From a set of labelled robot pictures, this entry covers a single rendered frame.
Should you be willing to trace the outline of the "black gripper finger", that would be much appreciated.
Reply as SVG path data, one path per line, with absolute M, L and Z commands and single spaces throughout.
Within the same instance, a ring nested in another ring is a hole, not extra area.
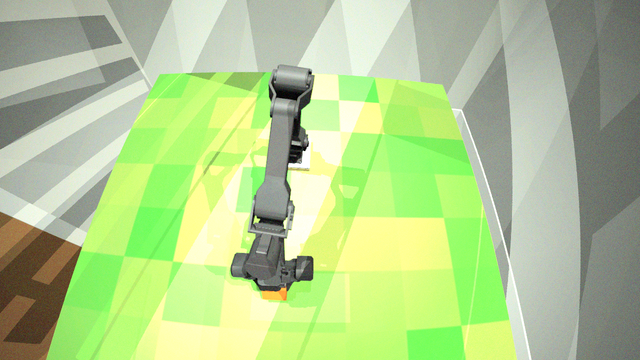
M 245 278 L 244 278 L 244 279 L 245 279 L 245 280 L 253 280 L 253 281 L 254 281 L 254 283 L 255 283 L 256 285 L 258 285 L 258 278 L 255 278 L 254 276 L 245 276 Z M 259 286 L 259 285 L 258 285 L 258 286 Z
M 290 287 L 291 287 L 291 285 L 292 285 L 294 282 L 300 282 L 300 281 L 301 281 L 301 280 L 298 280 L 296 276 L 291 276 L 291 277 L 290 277 L 290 285 L 287 285 L 287 286 L 286 286 L 286 291 L 289 291 L 289 290 L 290 290 Z

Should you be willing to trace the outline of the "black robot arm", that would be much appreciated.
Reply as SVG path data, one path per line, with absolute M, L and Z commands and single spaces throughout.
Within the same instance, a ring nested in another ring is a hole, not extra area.
M 269 79 L 270 135 L 264 181 L 253 196 L 248 233 L 255 239 L 245 269 L 257 278 L 261 291 L 278 292 L 290 286 L 291 271 L 279 259 L 292 231 L 295 206 L 287 182 L 289 163 L 302 163 L 309 146 L 306 129 L 301 126 L 302 109 L 311 101 L 313 69 L 279 64 Z M 259 219 L 254 223 L 254 219 Z M 286 228 L 284 221 L 286 220 Z

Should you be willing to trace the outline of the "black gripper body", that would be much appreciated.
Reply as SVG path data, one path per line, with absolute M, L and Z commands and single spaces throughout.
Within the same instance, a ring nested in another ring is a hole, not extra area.
M 245 278 L 251 276 L 245 268 L 249 253 L 236 253 L 233 256 L 230 266 L 231 275 L 234 278 Z M 285 243 L 279 255 L 279 260 L 283 259 L 285 268 L 290 271 L 291 277 L 296 277 L 299 281 L 312 281 L 314 275 L 314 258 L 312 256 L 297 256 L 296 259 L 285 260 Z

